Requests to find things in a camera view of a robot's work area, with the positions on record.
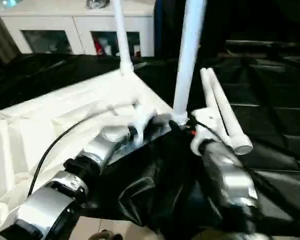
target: glass cabinet door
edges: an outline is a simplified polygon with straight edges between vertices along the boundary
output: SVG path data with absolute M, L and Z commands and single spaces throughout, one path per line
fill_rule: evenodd
M 73 54 L 63 30 L 22 30 L 33 53 Z
M 117 32 L 115 31 L 92 31 L 94 48 L 100 56 L 119 56 Z M 136 31 L 127 32 L 129 52 L 131 56 L 141 57 L 140 34 Z

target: cabinet door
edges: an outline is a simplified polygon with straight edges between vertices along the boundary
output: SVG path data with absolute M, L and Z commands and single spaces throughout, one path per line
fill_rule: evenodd
M 74 17 L 85 54 L 119 54 L 117 27 L 114 16 Z M 154 23 L 151 16 L 124 17 L 130 55 L 151 57 L 154 55 Z
M 4 16 L 2 19 L 16 45 L 24 54 L 84 53 L 72 17 Z

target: white cabinet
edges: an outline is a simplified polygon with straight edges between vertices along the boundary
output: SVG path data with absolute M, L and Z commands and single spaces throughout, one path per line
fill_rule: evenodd
M 86 0 L 23 0 L 0 15 L 22 53 L 116 56 L 112 1 L 102 9 L 87 9 Z M 122 0 L 131 55 L 154 55 L 155 2 Z

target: floor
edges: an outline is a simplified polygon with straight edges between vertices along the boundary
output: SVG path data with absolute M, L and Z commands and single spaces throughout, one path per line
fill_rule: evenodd
M 69 240 L 88 240 L 93 234 L 104 229 L 110 230 L 114 234 L 120 233 L 124 240 L 164 240 L 163 236 L 156 235 L 147 227 L 140 227 L 129 221 L 115 221 L 89 217 L 80 217 Z M 195 236 L 192 240 L 220 240 L 222 236 L 222 232 L 206 230 Z M 273 240 L 300 240 L 300 238 L 275 236 Z

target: curtain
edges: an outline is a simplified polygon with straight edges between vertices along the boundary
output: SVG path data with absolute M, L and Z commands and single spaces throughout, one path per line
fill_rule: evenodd
M 10 62 L 20 53 L 10 36 L 5 24 L 0 18 L 0 60 L 3 64 Z

